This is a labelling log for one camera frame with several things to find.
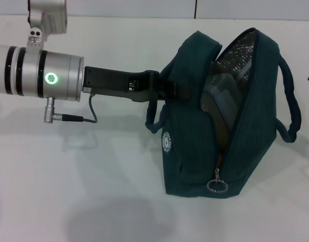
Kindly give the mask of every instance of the black cable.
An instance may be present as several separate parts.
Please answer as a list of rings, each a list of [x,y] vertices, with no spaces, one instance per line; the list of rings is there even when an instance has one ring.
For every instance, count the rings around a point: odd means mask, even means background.
[[[90,108],[90,111],[92,112],[93,114],[93,117],[94,117],[94,120],[91,120],[91,119],[87,119],[87,118],[84,118],[83,121],[84,122],[89,122],[89,123],[97,123],[97,116],[94,112],[94,109],[93,109],[93,106],[92,106],[92,97],[95,96],[95,94],[91,94],[89,96],[89,100],[88,100],[88,104],[89,104],[89,108]]]

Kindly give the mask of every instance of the black ring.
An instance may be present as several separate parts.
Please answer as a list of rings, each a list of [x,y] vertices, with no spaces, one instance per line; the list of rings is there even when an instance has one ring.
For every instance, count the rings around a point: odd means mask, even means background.
[[[37,93],[38,97],[43,98],[43,75],[44,75],[44,65],[45,59],[47,57],[48,51],[43,50],[40,55],[39,60],[39,71],[38,71],[38,83],[37,83]]]
[[[8,55],[7,55],[7,60],[5,62],[5,70],[4,70],[4,83],[5,83],[5,91],[7,94],[12,95],[12,90],[11,90],[11,64],[12,64],[12,58],[14,54],[14,50],[16,49],[15,46],[11,46]]]
[[[19,51],[18,62],[17,62],[17,71],[16,71],[16,89],[19,96],[23,96],[22,92],[22,66],[23,59],[25,55],[25,47],[22,47]]]

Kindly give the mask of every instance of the bag handle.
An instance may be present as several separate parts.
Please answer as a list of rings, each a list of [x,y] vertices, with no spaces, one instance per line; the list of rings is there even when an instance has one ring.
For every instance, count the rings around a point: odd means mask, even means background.
[[[146,110],[145,126],[153,134],[157,133],[158,130],[161,129],[165,125],[167,115],[168,115],[168,109],[167,109],[166,105],[163,106],[163,109],[160,112],[159,121],[154,124],[156,112],[157,112],[157,101],[150,101],[148,109]]]
[[[291,124],[289,130],[280,122],[276,120],[276,129],[280,133],[280,136],[286,143],[293,143],[297,138],[297,132],[300,130],[301,126],[301,112],[294,95],[294,80],[292,73],[287,62],[282,56],[280,56],[279,67],[282,72],[285,86],[286,99],[289,105]]]

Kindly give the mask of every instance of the bag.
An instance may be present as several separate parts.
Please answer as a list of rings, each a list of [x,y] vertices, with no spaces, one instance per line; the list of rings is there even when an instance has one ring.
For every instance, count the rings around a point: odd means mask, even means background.
[[[154,124],[149,102],[146,127],[162,128],[166,193],[228,198],[240,193],[276,138],[296,140],[301,113],[291,71],[272,39],[252,28],[222,46],[196,32],[179,48],[161,78],[190,90],[188,101],[167,100]],[[280,67],[291,114],[289,130],[276,118]]]

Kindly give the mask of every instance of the white surface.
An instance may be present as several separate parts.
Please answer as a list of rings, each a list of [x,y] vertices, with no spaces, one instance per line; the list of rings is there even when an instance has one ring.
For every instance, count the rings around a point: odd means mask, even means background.
[[[194,18],[195,2],[196,0],[67,0],[67,8],[69,16]],[[27,0],[0,0],[0,14],[28,15]]]
[[[70,18],[45,47],[89,66],[161,70],[196,30],[226,47],[252,26],[291,67],[302,127],[295,144],[277,139],[238,197],[165,195],[146,103],[96,96],[99,123],[47,125],[45,100],[0,94],[0,242],[309,241],[309,22]],[[25,45],[27,29],[25,16],[0,17],[0,44]],[[277,115],[288,125],[280,79]],[[56,111],[90,117],[87,99],[56,101]]]
[[[309,20],[309,0],[198,0],[196,17]]]

